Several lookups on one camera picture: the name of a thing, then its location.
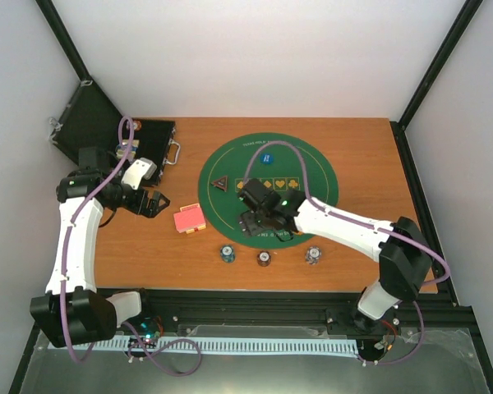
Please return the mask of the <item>orange big blind button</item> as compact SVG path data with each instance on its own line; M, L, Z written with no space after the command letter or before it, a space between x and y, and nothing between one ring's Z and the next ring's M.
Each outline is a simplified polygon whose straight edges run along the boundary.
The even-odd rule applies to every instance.
M282 242L288 242L292 241L294 238L294 235L291 232L283 232L282 234L279 235L279 240Z

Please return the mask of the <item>dark red chip stack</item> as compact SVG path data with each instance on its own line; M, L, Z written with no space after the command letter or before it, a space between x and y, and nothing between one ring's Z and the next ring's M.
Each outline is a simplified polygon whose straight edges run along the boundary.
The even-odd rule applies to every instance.
M269 266L270 263L271 263L271 255L270 255L270 252L267 251L267 250L260 251L259 254L257 255L257 263L261 267L267 267L267 266Z

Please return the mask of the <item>red playing card deck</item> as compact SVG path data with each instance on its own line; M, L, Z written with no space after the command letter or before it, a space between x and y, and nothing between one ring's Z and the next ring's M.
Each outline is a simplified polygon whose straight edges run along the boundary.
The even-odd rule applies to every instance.
M206 229L206 220L199 203L181 207L173 215L173 220L179 233L191 234Z

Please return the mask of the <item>triangular dealer button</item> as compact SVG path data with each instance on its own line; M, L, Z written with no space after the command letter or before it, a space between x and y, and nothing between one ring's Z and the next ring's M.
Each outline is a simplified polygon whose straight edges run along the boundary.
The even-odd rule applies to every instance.
M212 182L210 182L210 184L223 191L223 192L226 192L228 190L228 176L221 176L215 180L213 180Z

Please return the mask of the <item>blue small blind button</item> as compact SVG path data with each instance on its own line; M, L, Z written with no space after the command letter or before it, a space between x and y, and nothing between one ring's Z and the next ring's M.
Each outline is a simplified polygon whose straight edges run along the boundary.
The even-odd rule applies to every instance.
M259 155L259 161L262 165L270 165L274 162L274 155L270 152L263 152Z

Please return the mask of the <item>blue poker chip stack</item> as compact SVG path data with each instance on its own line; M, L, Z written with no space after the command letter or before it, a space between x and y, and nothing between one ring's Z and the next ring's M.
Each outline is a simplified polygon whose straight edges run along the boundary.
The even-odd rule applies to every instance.
M233 263L235 261L235 251L232 245L223 245L219 251L220 258L225 263Z

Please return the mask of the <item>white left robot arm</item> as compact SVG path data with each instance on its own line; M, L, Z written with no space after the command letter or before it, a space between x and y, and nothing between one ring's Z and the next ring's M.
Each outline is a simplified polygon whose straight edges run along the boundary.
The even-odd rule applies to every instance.
M79 167L57 187L60 213L58 250L45 293L30 302L30 314L56 348L105 341L127 321L146 330L154 309L142 301L141 291L125 291L108 298L97 292L94 255L105 209L120 208L145 218L155 218L169 201L159 192L141 186L156 170L153 161L132 163L122 156L115 167L102 149L79 152Z

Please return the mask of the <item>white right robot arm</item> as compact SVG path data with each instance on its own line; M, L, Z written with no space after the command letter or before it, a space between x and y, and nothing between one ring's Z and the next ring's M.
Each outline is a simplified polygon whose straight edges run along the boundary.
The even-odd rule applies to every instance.
M350 313L350 325L360 332L370 332L395 305L416 300L431 270L425 238L409 218L396 222L364 218L332 207L307 191L288 190L281 195L256 179L248 180L237 197L247 207L239 219L247 235L285 230L291 235L320 236L378 264L378 279L362 291Z

